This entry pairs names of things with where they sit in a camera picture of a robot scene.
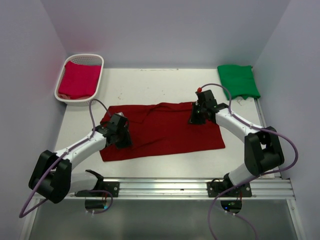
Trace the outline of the dark red t shirt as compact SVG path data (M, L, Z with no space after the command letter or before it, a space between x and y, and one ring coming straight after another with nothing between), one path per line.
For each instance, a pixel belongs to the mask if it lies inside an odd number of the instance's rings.
M104 162L142 157L224 149L220 127L212 122L190 124L191 102L154 105L114 105L111 114L122 112L129 121L132 146L112 145L100 151Z

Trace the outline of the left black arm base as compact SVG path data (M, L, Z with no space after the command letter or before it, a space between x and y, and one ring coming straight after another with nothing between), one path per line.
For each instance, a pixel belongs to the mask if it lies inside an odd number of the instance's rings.
M119 196L120 182L105 178L90 169L75 173L71 177L69 193L76 197L107 197L109 192L114 198Z

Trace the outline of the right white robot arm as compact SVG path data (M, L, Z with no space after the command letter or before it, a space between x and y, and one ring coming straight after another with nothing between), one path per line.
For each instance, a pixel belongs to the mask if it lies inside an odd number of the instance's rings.
M244 143L244 163L227 173L223 181L212 180L208 186L221 193L237 184L273 170L285 161L279 137L273 127L255 125L230 110L225 103L218 104L212 91L196 92L197 101L192 103L189 123L203 125L210 121L235 135Z

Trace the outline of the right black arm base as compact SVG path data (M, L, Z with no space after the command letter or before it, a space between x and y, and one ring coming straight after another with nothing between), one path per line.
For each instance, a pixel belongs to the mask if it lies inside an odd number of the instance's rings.
M231 185L226 180L214 178L211 181L206 183L207 194L209 198L215 198L217 195L229 189ZM222 195L223 198L238 198L238 197L245 197L250 198L252 197L252 190L249 183L243 184L235 189L232 189L225 194Z

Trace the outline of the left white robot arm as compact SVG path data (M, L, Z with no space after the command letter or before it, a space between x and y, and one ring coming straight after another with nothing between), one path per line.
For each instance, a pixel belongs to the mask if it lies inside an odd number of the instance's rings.
M108 147L123 149L131 145L129 121L122 113L115 113L74 145L56 152L42 152L28 186L54 204L71 193L100 193L105 190L102 175L92 170L77 174L72 171L91 155Z

